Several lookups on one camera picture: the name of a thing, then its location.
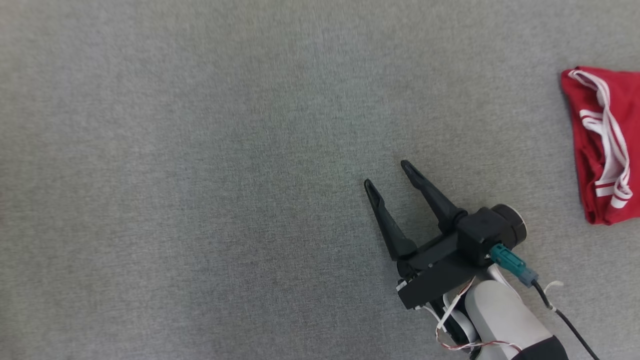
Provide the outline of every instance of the wire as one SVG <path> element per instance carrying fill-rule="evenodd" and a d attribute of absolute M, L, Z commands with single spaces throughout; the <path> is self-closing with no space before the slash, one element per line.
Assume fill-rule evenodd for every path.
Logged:
<path fill-rule="evenodd" d="M 531 282 L 531 284 L 536 288 L 536 290 L 538 291 L 538 293 L 540 294 L 540 297 L 542 298 L 542 301 L 545 303 L 545 306 L 547 307 L 547 309 L 555 312 L 556 314 L 558 314 L 558 316 L 560 316 L 560 318 L 564 321 L 564 323 L 569 326 L 569 329 L 573 332 L 573 334 L 575 335 L 576 338 L 578 338 L 578 340 L 580 341 L 580 343 L 582 344 L 582 346 L 587 350 L 587 352 L 589 353 L 589 355 L 591 355 L 591 357 L 594 360 L 600 360 L 600 358 L 593 352 L 593 350 L 589 347 L 589 345 L 587 344 L 586 341 L 584 341 L 584 339 L 582 338 L 582 335 L 580 335 L 580 333 L 578 332 L 578 330 L 575 329 L 575 327 L 573 326 L 573 324 L 571 323 L 571 321 L 569 321 L 569 319 L 567 319 L 567 317 L 562 314 L 562 311 L 558 310 L 558 308 L 556 308 L 555 306 L 553 306 L 553 304 L 551 304 L 551 302 L 549 301 L 549 299 L 547 298 L 547 294 L 545 294 L 545 290 L 542 289 L 542 286 L 540 286 L 540 284 L 538 284 L 537 281 L 533 280 Z"/>
<path fill-rule="evenodd" d="M 469 281 L 469 283 L 467 285 L 465 285 L 458 292 L 456 297 L 454 297 L 453 300 L 451 301 L 451 305 L 447 308 L 447 311 L 445 311 L 445 313 L 444 313 L 444 315 L 442 315 L 442 318 L 440 319 L 440 321 L 438 321 L 438 325 L 436 326 L 436 340 L 437 340 L 437 342 L 439 342 L 439 344 L 442 347 L 446 348 L 447 350 L 452 350 L 452 351 L 463 350 L 463 349 L 466 349 L 466 348 L 485 347 L 485 346 L 490 346 L 490 345 L 499 345 L 499 346 L 513 347 L 518 352 L 521 352 L 522 349 L 518 345 L 515 345 L 514 343 L 508 343 L 507 341 L 501 341 L 501 340 L 487 341 L 487 342 L 481 342 L 481 343 L 478 343 L 478 342 L 476 342 L 476 343 L 468 343 L 468 344 L 457 345 L 457 346 L 451 346 L 451 345 L 445 344 L 444 342 L 442 342 L 442 340 L 440 340 L 439 330 L 444 326 L 444 322 L 448 319 L 449 315 L 451 315 L 451 312 L 456 307 L 456 304 L 458 303 L 458 301 L 460 301 L 460 298 L 462 298 L 462 295 L 464 295 L 469 290 L 469 288 L 471 288 L 471 284 L 473 284 L 475 279 L 476 279 L 475 277 L 473 279 L 471 279 L 471 281 Z"/>
<path fill-rule="evenodd" d="M 545 286 L 545 289 L 544 289 L 545 294 L 547 294 L 547 290 L 549 290 L 549 288 L 551 286 L 564 286 L 564 283 L 562 281 L 558 281 L 558 280 L 555 280 L 555 281 L 552 281 L 552 282 L 548 283 Z"/>
<path fill-rule="evenodd" d="M 440 322 L 440 317 L 438 316 L 438 314 L 436 314 L 435 310 L 431 309 L 430 307 L 428 307 L 428 306 L 418 306 L 417 309 L 423 309 L 423 310 L 429 311 L 433 315 L 433 317 L 436 319 L 436 321 Z M 444 327 L 444 325 L 442 326 L 442 330 L 444 330 L 444 332 L 447 332 L 447 333 L 449 332 L 449 331 L 447 331 L 447 328 Z"/>

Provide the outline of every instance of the gray fabric surface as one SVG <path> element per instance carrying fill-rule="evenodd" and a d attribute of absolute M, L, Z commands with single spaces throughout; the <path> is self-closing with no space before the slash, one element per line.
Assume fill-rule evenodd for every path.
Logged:
<path fill-rule="evenodd" d="M 640 221 L 584 220 L 559 72 L 640 70 L 636 1 L 0 3 L 0 359 L 464 359 L 406 311 L 362 188 L 517 252 L 602 359 L 640 345 Z M 587 359 L 532 290 L 525 303 Z"/>

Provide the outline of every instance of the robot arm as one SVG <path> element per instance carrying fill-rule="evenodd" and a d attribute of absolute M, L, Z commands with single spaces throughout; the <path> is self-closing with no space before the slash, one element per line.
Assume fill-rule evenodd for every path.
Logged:
<path fill-rule="evenodd" d="M 443 329 L 457 345 L 443 346 L 464 348 L 472 360 L 567 360 L 562 344 L 525 306 L 495 265 L 541 291 L 538 275 L 511 252 L 527 237 L 517 211 L 499 204 L 469 215 L 409 161 L 403 160 L 401 166 L 427 200 L 442 232 L 427 244 L 416 246 L 391 217 L 373 183 L 365 181 L 380 231 L 397 264 L 401 280 L 396 290 L 404 306 L 420 309 L 429 304 L 438 321 L 445 318 L 440 321 Z M 466 293 L 459 293 L 450 303 L 447 294 L 464 284 L 468 284 Z M 496 342 L 509 346 L 488 346 Z"/>

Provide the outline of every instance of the red garment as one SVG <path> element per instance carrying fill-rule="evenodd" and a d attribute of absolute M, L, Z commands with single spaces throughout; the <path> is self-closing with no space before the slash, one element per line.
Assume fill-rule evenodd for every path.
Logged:
<path fill-rule="evenodd" d="M 640 217 L 640 73 L 577 67 L 562 73 L 561 84 L 587 221 Z"/>

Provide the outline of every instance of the teal connector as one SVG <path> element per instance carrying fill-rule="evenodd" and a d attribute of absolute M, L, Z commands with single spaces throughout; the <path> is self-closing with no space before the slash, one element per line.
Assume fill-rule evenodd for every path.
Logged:
<path fill-rule="evenodd" d="M 491 260 L 517 276 L 528 288 L 532 286 L 533 280 L 538 280 L 538 273 L 527 268 L 527 264 L 503 244 L 491 248 Z"/>

